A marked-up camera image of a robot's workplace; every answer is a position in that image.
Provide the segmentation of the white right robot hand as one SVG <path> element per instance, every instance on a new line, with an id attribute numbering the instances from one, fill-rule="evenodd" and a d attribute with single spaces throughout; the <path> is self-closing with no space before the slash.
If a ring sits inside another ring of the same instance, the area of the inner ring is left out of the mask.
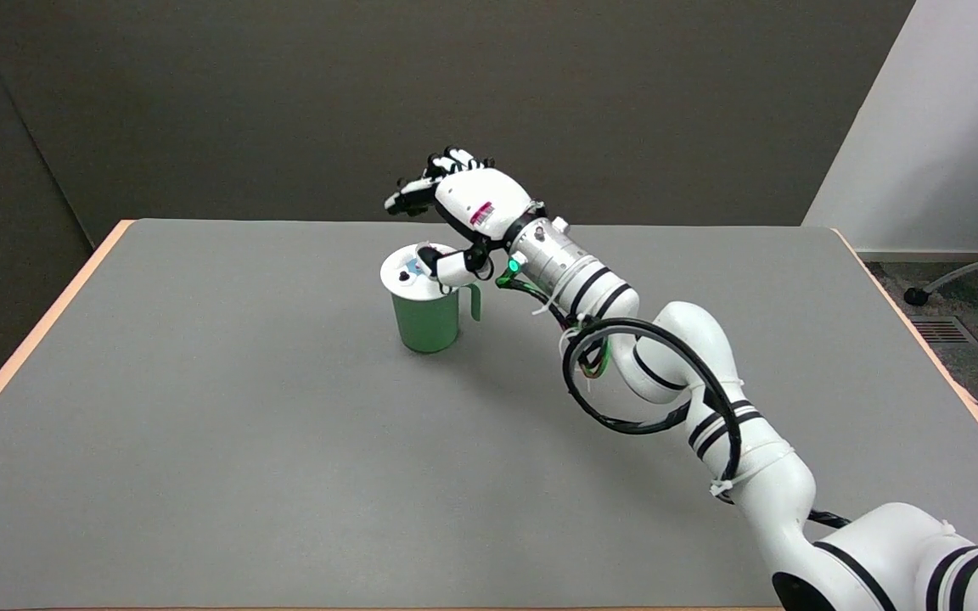
<path id="1" fill-rule="evenodd" d="M 447 147 L 428 156 L 422 174 L 399 182 L 384 203 L 392 216 L 419 216 L 435 210 L 469 247 L 446 254 L 435 246 L 419 246 L 424 271 L 442 286 L 461 287 L 492 275 L 490 255 L 511 248 L 523 228 L 546 216 L 544 204 L 494 166 L 464 149 Z"/>

